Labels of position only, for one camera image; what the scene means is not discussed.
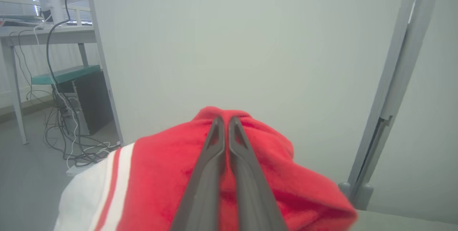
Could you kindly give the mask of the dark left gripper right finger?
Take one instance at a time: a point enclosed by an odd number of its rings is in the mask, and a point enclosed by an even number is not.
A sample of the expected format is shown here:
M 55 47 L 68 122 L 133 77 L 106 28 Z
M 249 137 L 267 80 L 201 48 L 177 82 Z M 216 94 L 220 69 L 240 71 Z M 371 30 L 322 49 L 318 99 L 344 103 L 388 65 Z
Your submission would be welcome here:
M 287 231 L 272 189 L 238 117 L 228 126 L 230 165 L 236 182 L 240 231 Z

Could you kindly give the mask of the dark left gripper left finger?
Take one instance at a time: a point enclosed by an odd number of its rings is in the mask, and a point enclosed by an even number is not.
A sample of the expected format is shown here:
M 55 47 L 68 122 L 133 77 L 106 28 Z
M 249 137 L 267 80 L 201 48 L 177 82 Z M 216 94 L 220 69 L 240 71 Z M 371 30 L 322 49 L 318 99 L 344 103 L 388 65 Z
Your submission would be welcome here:
M 185 188 L 171 231 L 219 229 L 220 176 L 225 171 L 225 126 L 216 117 Z

